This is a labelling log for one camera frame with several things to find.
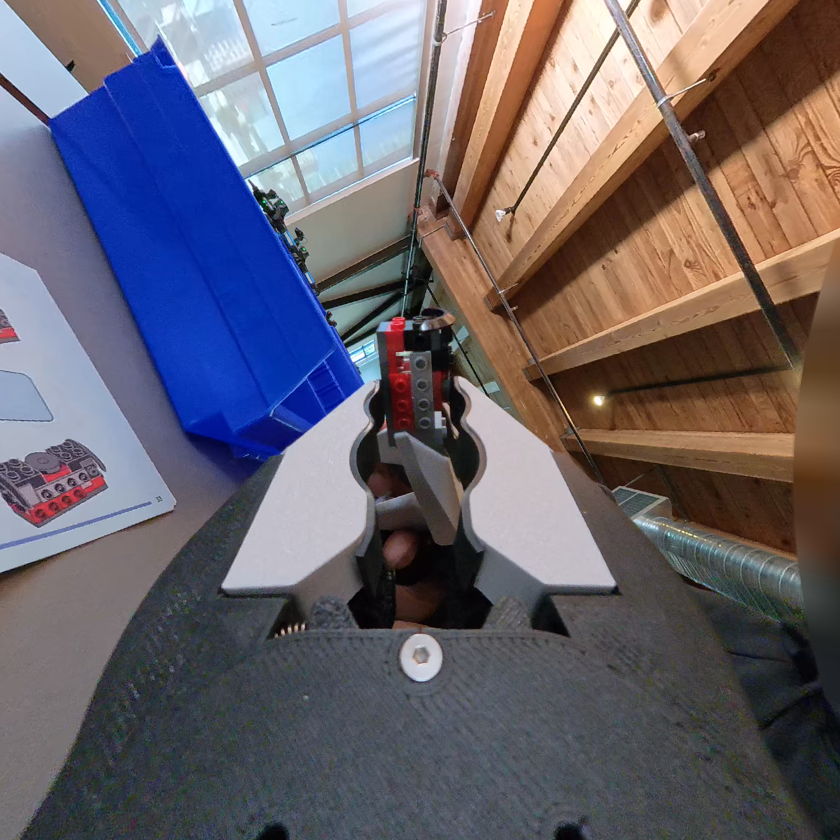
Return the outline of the metal strut rail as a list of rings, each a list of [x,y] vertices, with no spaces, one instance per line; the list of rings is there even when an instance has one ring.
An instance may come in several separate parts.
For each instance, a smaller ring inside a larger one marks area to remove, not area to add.
[[[677,150],[725,238],[732,255],[737,261],[738,267],[743,273],[754,299],[759,304],[759,309],[762,312],[764,320],[775,337],[788,367],[793,371],[800,370],[802,366],[801,354],[796,349],[795,343],[781,318],[770,291],[764,284],[760,273],[749,256],[728,211],[723,206],[719,194],[694,151],[693,143],[690,141],[689,135],[672,105],[673,97],[667,94],[663,88],[620,2],[606,1],[605,5],[615,23],[618,34],[624,41],[637,69],[642,75],[647,89],[655,101],[655,106],[661,114],[670,136],[675,142]]]

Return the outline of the person's dark jacket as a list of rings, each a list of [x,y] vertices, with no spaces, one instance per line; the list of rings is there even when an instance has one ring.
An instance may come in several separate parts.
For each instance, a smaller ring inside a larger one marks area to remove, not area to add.
[[[839,838],[839,722],[809,637],[691,585],[747,698],[765,748],[820,838]]]

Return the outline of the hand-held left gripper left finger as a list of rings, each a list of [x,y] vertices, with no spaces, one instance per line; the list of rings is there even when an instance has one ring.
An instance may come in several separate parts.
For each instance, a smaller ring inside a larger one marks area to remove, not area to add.
[[[380,383],[364,383],[290,445],[221,591],[289,596],[308,613],[319,597],[375,597],[383,575],[375,499],[366,484],[383,423]]]

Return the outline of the brick instruction booklet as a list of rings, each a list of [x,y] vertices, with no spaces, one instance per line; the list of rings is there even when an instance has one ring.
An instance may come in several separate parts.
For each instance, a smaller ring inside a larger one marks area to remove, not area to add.
[[[1,258],[1,572],[176,501],[39,274]]]

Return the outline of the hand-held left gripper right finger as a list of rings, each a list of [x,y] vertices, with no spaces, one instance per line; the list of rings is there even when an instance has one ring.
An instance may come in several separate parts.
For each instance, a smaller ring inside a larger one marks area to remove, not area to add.
[[[460,427],[477,471],[462,519],[480,553],[475,588],[491,604],[513,597],[529,614],[550,595],[608,595],[616,581],[552,449],[462,377]]]

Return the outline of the red and grey brick model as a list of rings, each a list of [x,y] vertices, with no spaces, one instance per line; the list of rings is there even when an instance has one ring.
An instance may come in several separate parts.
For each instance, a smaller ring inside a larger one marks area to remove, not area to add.
[[[380,391],[391,445],[396,434],[408,433],[425,446],[444,453],[454,324],[454,316],[438,308],[426,308],[413,318],[394,317],[379,324],[375,337]]]

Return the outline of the large grid window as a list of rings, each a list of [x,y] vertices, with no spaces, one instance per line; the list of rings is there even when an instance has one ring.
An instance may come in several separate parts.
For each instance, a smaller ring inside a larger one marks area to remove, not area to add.
[[[167,48],[242,176],[294,212],[416,155],[432,2],[99,5],[133,56]]]

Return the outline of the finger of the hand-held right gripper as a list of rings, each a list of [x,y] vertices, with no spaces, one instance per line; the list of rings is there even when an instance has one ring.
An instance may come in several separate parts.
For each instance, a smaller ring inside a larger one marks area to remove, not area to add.
[[[427,444],[408,432],[394,434],[394,444],[381,433],[381,461],[404,469],[423,510],[428,534],[440,546],[455,544],[464,489],[456,477],[445,438]]]
[[[375,500],[375,516],[382,531],[427,530],[424,512],[414,492],[401,496],[382,496]]]

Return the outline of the grey desk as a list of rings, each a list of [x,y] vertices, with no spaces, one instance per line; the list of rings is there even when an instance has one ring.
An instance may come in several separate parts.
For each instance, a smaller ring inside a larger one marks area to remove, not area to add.
[[[2,574],[1,836],[18,838],[132,614],[254,471],[183,433],[47,126],[6,90],[1,129],[2,253],[39,273],[176,500],[162,517]]]

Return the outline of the metal vent grille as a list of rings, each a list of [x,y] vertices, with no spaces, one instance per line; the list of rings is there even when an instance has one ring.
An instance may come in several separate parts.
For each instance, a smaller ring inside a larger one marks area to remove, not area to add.
[[[671,500],[665,496],[629,486],[616,487],[612,490],[612,496],[618,507],[631,519],[674,518]]]

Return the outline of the blue plastic bin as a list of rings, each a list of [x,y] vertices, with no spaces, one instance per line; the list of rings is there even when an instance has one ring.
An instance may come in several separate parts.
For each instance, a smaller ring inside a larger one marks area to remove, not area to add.
[[[363,384],[361,373],[343,344],[317,365],[291,393],[279,403],[299,418],[301,427],[318,424]]]
[[[279,403],[343,343],[167,48],[49,126],[184,430],[280,454],[311,427]]]

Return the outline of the person's right hand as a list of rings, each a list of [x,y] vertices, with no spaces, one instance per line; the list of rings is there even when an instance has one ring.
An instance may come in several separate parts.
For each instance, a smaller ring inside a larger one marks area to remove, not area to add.
[[[402,469],[380,463],[367,479],[374,498],[391,500],[413,492]],[[395,530],[383,539],[386,568],[395,577],[411,582],[395,585],[394,628],[421,628],[433,625],[433,616],[445,600],[443,561],[430,535],[414,529]]]

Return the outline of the silver flexible duct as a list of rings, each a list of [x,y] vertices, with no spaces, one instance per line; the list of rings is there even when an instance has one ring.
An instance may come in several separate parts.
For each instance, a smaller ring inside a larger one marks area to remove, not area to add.
[[[781,623],[806,624],[796,561],[667,518],[633,522],[682,576]]]

